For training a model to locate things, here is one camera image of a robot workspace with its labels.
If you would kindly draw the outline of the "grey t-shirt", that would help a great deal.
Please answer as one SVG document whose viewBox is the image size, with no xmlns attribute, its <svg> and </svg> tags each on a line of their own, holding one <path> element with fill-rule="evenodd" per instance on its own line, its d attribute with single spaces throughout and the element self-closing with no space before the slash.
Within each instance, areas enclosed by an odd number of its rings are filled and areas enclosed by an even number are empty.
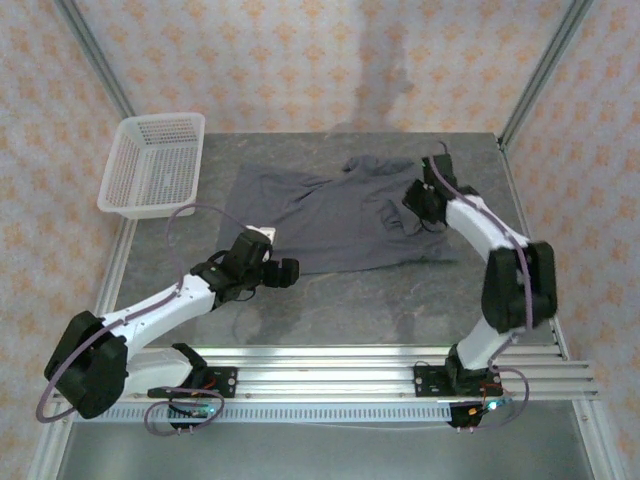
<svg viewBox="0 0 640 480">
<path fill-rule="evenodd" d="M 353 157 L 323 177 L 269 165 L 240 167 L 217 240 L 232 245 L 243 225 L 272 227 L 274 255 L 303 274 L 370 270 L 415 261 L 454 261 L 445 233 L 424 228 L 402 199 L 420 169 L 409 158 Z"/>
</svg>

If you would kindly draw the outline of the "white plastic mesh basket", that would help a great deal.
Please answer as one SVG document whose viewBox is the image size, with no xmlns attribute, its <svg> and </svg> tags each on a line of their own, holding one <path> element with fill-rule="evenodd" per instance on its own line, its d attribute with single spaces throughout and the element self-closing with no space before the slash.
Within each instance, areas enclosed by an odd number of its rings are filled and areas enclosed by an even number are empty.
<svg viewBox="0 0 640 480">
<path fill-rule="evenodd" d="M 196 200 L 205 135 L 197 112 L 128 117 L 116 129 L 97 207 L 130 220 L 166 218 Z"/>
</svg>

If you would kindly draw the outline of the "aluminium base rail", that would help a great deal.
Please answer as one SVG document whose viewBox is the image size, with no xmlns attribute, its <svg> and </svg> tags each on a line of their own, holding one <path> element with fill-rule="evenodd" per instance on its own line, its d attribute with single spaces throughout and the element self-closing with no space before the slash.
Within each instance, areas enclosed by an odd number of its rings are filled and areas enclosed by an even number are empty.
<svg viewBox="0 0 640 480">
<path fill-rule="evenodd" d="M 445 347 L 200 347 L 208 365 L 238 370 L 236 399 L 310 402 L 415 400 L 416 367 L 441 367 Z M 497 359 L 502 385 L 515 398 L 580 400 L 599 396 L 591 365 L 564 358 L 556 345 L 515 345 Z"/>
</svg>

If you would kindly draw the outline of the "aluminium frame post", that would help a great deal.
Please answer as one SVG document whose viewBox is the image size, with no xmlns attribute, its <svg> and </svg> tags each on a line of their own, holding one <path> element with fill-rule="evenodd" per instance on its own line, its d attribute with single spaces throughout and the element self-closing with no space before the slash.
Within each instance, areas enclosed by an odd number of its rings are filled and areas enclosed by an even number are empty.
<svg viewBox="0 0 640 480">
<path fill-rule="evenodd" d="M 582 24 L 594 0 L 571 0 L 547 47 L 543 51 L 506 124 L 497 137 L 502 153 L 513 144 L 516 135 L 535 105 L 547 81 L 554 73 L 565 50 Z"/>
<path fill-rule="evenodd" d="M 53 1 L 119 116 L 122 119 L 135 116 L 136 112 L 131 102 L 111 68 L 89 24 L 81 13 L 76 0 Z"/>
</svg>

